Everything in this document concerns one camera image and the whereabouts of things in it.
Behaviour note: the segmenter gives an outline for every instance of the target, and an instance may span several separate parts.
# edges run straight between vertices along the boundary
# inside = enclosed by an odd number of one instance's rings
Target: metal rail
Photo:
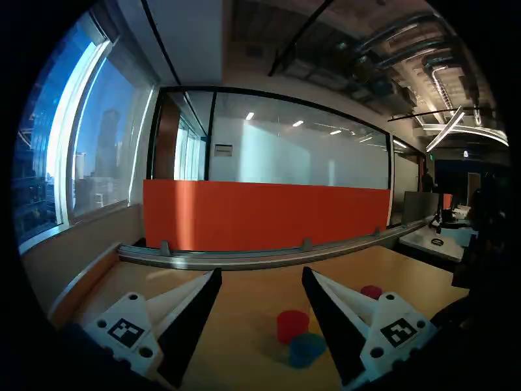
[[[223,270],[257,270],[315,262],[382,245],[423,227],[427,220],[391,228],[375,235],[315,246],[307,252],[300,248],[290,248],[260,252],[173,252],[171,256],[164,256],[160,255],[159,250],[152,248],[121,246],[118,254],[122,261],[162,268],[213,270],[220,267]]]

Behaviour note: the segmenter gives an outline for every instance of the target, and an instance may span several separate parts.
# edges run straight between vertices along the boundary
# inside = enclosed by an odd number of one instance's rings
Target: orange partition
[[[148,247],[248,251],[322,244],[386,228],[389,190],[145,180]]]
[[[452,203],[452,194],[444,194],[444,209],[450,209]]]

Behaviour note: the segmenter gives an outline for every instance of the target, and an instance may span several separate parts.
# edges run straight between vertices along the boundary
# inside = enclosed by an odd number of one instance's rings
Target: light fixture
[[[456,126],[457,123],[461,121],[463,116],[465,116],[465,112],[463,111],[463,107],[460,106],[456,110],[454,117],[452,117],[449,123],[445,125],[445,128],[440,133],[438,133],[438,135],[430,142],[429,145],[427,145],[427,152],[430,152],[435,146],[437,146],[445,138],[445,136],[449,134],[454,126]]]
[[[394,142],[394,144],[396,144],[396,145],[400,145],[400,147],[402,147],[402,148],[407,148],[407,145],[401,143],[400,141],[398,141],[398,140],[396,140],[396,139],[393,139],[393,142]]]
[[[440,131],[444,128],[443,124],[425,124],[423,129],[425,131]],[[477,126],[464,126],[464,125],[456,125],[454,129],[452,129],[452,133],[469,133],[469,134],[477,134],[478,136],[483,136],[486,138],[490,138],[500,143],[509,146],[509,142],[507,140],[507,136],[501,130],[489,129],[489,128],[481,128]]]

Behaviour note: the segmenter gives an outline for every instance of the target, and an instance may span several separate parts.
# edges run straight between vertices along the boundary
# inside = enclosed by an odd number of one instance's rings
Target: table surface
[[[437,246],[433,244],[431,240],[434,238],[442,239],[443,245]],[[457,244],[454,238],[438,234],[435,228],[429,228],[428,225],[400,237],[399,241],[406,246],[417,248],[456,263],[461,262],[463,258],[463,247]]]
[[[379,246],[307,266],[357,291],[365,285],[394,291],[428,318],[467,294],[451,287],[451,273]],[[309,331],[320,333],[302,287],[302,268],[223,272],[183,390],[340,389],[329,351],[309,368],[294,369],[286,364],[288,348],[276,338],[276,317],[285,310],[310,313]],[[203,273],[117,263],[84,301],[76,321],[85,325],[129,291],[148,299]]]

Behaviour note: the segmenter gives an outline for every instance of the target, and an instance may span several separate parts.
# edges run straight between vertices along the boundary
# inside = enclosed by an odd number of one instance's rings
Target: exposed ductwork
[[[451,110],[451,114],[454,115],[454,106],[452,105],[452,101],[450,99],[445,86],[440,81],[440,79],[436,76],[436,73],[447,68],[452,68],[454,66],[460,66],[452,53],[446,53],[441,57],[425,57],[422,60],[423,63],[423,71],[425,74],[432,80],[432,83],[436,87],[438,94],[442,98],[445,107],[448,110]]]
[[[450,41],[447,41],[445,38],[432,38],[422,40],[407,46],[406,48],[400,50],[397,53],[393,53],[390,57],[386,59],[381,60],[379,63],[376,64],[376,67],[379,70],[385,70],[401,61],[405,61],[417,55],[429,53],[436,49],[447,49],[451,47],[452,43]]]
[[[403,19],[394,21],[393,23],[385,26],[384,28],[377,30],[374,34],[367,37],[365,40],[359,42],[352,48],[354,54],[353,60],[356,60],[365,55],[369,50],[373,49],[376,45],[381,44],[405,31],[416,28],[420,23],[435,22],[440,25],[445,36],[451,36],[450,29],[448,28],[444,19],[434,13],[422,12],[419,14],[412,14]]]

